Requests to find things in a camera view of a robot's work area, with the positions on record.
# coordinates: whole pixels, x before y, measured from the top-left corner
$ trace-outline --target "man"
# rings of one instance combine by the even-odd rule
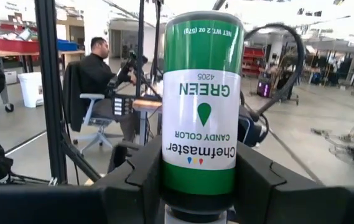
[[[109,56],[109,46],[102,37],[94,37],[91,40],[91,54],[81,62],[81,85],[82,93],[105,94],[109,81],[116,75],[110,67],[104,63]],[[131,82],[135,85],[136,77],[120,75],[118,79],[122,82]],[[113,119],[120,123],[124,140],[133,142],[135,138],[134,114],[115,116],[112,112],[111,99],[99,100],[94,104],[93,114],[104,118]]]

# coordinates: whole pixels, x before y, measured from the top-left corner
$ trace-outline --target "office chair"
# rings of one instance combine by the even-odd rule
[[[69,117],[68,123],[73,131],[80,132],[82,126],[94,126],[98,131],[94,134],[78,135],[74,137],[73,144],[77,145],[78,140],[90,141],[85,147],[80,149],[83,154],[89,147],[99,143],[113,147],[108,138],[121,138],[122,135],[105,133],[105,129],[113,122],[109,118],[100,118],[93,114],[93,106],[96,101],[105,98],[103,94],[82,93],[80,84],[80,63],[69,63],[63,80],[63,91],[66,104],[66,114]],[[90,105],[85,107],[84,101],[89,100]]]

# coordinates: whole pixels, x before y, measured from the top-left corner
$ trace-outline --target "green drop icon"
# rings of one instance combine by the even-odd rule
[[[212,107],[208,103],[200,103],[197,106],[197,113],[199,114],[200,121],[204,126],[212,113]]]

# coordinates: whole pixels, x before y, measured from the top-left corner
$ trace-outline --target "white bin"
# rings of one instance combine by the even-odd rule
[[[22,73],[17,77],[21,82],[25,107],[35,108],[37,105],[42,105],[44,99],[42,96],[41,72]]]

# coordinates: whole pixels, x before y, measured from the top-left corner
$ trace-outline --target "chefmaster logo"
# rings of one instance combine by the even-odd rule
[[[236,155],[235,147],[200,147],[188,146],[176,143],[170,143],[165,149],[167,152],[174,152],[180,156],[187,155],[187,162],[189,164],[200,165],[204,163],[205,159],[214,159],[216,157],[233,158]]]

